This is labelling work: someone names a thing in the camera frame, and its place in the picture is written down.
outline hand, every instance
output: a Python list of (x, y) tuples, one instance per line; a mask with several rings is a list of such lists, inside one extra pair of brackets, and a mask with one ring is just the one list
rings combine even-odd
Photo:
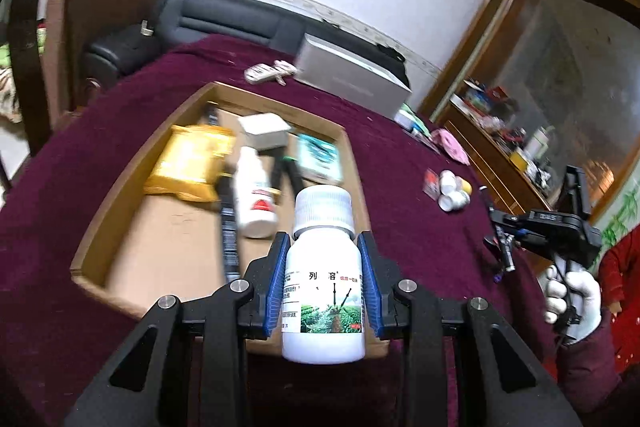
[(584, 309), (582, 310), (580, 325), (576, 328), (576, 338), (574, 341), (568, 341), (567, 344), (575, 344), (588, 337), (595, 331), (602, 320), (602, 315), (600, 314), (600, 286), (596, 280), (587, 271), (567, 272), (564, 276), (565, 286), (556, 280), (558, 278), (556, 266), (550, 266), (546, 269), (545, 278), (545, 322), (547, 324), (555, 324), (559, 315), (566, 311), (564, 296), (567, 292), (567, 286), (569, 286), (570, 291), (583, 295)]
[(612, 302), (608, 307), (614, 317), (617, 317), (619, 313), (622, 313), (622, 306), (620, 305), (620, 302)]

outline pink cloth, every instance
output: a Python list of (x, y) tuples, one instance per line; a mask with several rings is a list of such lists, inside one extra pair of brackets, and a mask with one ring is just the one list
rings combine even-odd
[(452, 160), (469, 165), (469, 156), (466, 155), (460, 142), (446, 129), (437, 129), (431, 133), (431, 140), (442, 147)]

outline red clothing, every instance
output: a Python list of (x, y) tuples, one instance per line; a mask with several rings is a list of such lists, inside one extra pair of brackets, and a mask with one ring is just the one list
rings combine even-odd
[(640, 364), (623, 375), (613, 364), (609, 312), (586, 339), (558, 350), (558, 385), (584, 427), (638, 427)]
[(602, 258), (598, 281), (602, 303), (620, 302), (622, 313), (611, 319), (616, 369), (622, 373), (640, 360), (640, 227), (625, 235)]

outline chair backrest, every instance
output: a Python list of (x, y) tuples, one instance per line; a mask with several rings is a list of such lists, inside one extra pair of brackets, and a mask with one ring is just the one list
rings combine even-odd
[(82, 49), (100, 35), (108, 34), (123, 26), (139, 23), (151, 16), (157, 0), (69, 0), (73, 70), (75, 78), (67, 71), (66, 42), (64, 38), (64, 0), (47, 0), (47, 40), (42, 57), (47, 102), (51, 125), (55, 129), (58, 120), (67, 111), (75, 110), (69, 100), (69, 83), (76, 94), (77, 103), (84, 84), (78, 78)]

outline white pill bottle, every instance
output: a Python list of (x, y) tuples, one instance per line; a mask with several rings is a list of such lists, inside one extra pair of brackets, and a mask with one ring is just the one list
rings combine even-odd
[(362, 259), (354, 238), (346, 190), (316, 185), (298, 194), (282, 300), (285, 359), (330, 364), (364, 357)]
[(251, 147), (240, 149), (234, 195), (239, 232), (252, 239), (273, 235), (278, 226), (273, 196), (258, 152)]

